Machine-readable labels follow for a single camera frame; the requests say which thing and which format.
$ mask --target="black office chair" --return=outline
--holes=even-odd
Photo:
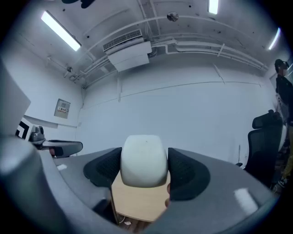
[[[249,157],[245,170],[270,187],[282,135],[280,113],[269,110],[253,120],[252,128],[256,130],[248,133]]]

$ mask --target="air conditioning unit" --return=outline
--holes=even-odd
[[[148,64],[147,54],[152,52],[150,42],[144,42],[141,30],[123,34],[103,45],[108,59],[118,71]]]

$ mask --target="wooden board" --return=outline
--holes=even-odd
[[[153,222],[165,211],[165,200],[169,198],[167,185],[155,188],[135,188],[123,184],[120,172],[112,184],[116,212],[141,221]]]

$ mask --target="electrical panel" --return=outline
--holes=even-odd
[[[67,119],[69,112],[70,103],[61,99],[58,99],[57,106],[55,109],[55,116]]]

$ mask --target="fluorescent light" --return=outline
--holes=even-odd
[[[280,32],[281,32],[281,29],[278,28],[278,31],[277,31],[277,33],[276,33],[276,35],[275,35],[275,38],[274,38],[273,42],[271,43],[269,49],[271,49],[271,48],[274,46],[274,44],[276,43],[276,40],[278,39],[278,37],[279,37],[279,35],[280,35]]]
[[[209,12],[213,14],[218,13],[219,0],[209,0]]]
[[[42,15],[42,21],[44,21],[55,33],[58,34],[71,48],[75,51],[81,46],[47,11]]]

